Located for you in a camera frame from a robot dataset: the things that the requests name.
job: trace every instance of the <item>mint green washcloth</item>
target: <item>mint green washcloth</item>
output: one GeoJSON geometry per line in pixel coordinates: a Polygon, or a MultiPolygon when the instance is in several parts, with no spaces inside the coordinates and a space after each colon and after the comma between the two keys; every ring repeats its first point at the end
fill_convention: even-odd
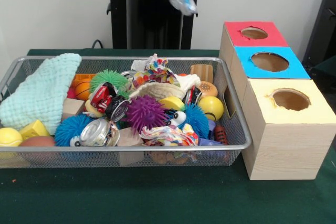
{"type": "Polygon", "coordinates": [[[63,103],[81,62],[78,54],[63,54],[46,59],[0,105],[0,120],[5,127],[21,130],[40,120],[51,135],[61,122],[63,103]]]}

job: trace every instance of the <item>metal basket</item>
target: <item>metal basket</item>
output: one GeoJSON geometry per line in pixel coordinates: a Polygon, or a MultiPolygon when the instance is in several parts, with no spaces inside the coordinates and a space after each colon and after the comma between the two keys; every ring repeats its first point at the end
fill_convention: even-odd
{"type": "MultiPolygon", "coordinates": [[[[0,82],[0,102],[15,92],[27,76],[47,58],[26,56],[16,59],[0,82]]],[[[77,73],[97,73],[104,69],[130,70],[133,60],[142,57],[83,57],[77,73]]],[[[227,88],[235,113],[226,109],[217,122],[225,128],[228,145],[193,147],[1,147],[0,168],[120,167],[120,166],[229,166],[251,143],[251,136],[226,64],[218,58],[168,58],[176,73],[189,73],[191,65],[214,68],[214,85],[224,101],[227,88]]]]}

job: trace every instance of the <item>patterned cloth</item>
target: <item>patterned cloth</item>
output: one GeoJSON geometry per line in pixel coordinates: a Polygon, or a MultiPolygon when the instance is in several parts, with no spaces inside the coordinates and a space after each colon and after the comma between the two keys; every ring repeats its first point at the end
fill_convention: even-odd
{"type": "Polygon", "coordinates": [[[189,124],[185,124],[182,130],[174,126],[154,127],[151,130],[144,127],[140,134],[147,139],[145,145],[155,146],[160,143],[164,146],[197,146],[198,135],[189,124]]]}
{"type": "Polygon", "coordinates": [[[134,75],[130,90],[136,90],[148,82],[170,83],[180,87],[180,83],[173,71],[165,66],[167,63],[167,59],[159,59],[157,54],[151,56],[145,61],[144,71],[139,71],[134,75]]]}

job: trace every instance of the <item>circular hole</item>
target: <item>circular hole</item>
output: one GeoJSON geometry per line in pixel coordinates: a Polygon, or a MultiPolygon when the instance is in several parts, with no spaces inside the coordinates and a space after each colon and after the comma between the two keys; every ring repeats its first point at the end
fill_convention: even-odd
{"type": "Polygon", "coordinates": [[[266,39],[268,37],[267,32],[252,26],[241,30],[241,34],[249,39],[266,39]]]}
{"type": "Polygon", "coordinates": [[[289,66],[285,58],[272,52],[259,52],[252,56],[252,62],[258,68],[271,72],[280,72],[286,70],[289,66]]]}
{"type": "Polygon", "coordinates": [[[278,106],[285,107],[287,110],[304,110],[310,105],[309,98],[294,89],[281,89],[273,93],[273,98],[278,106]]]}

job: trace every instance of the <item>green table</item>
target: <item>green table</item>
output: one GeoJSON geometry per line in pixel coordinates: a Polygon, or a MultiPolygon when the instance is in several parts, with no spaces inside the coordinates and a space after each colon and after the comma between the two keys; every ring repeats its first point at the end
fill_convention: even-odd
{"type": "MultiPolygon", "coordinates": [[[[153,50],[31,50],[148,56],[153,50]]],[[[212,56],[218,51],[164,51],[212,56]]],[[[336,153],[314,181],[250,181],[231,167],[4,169],[0,223],[336,223],[336,153]]]]}

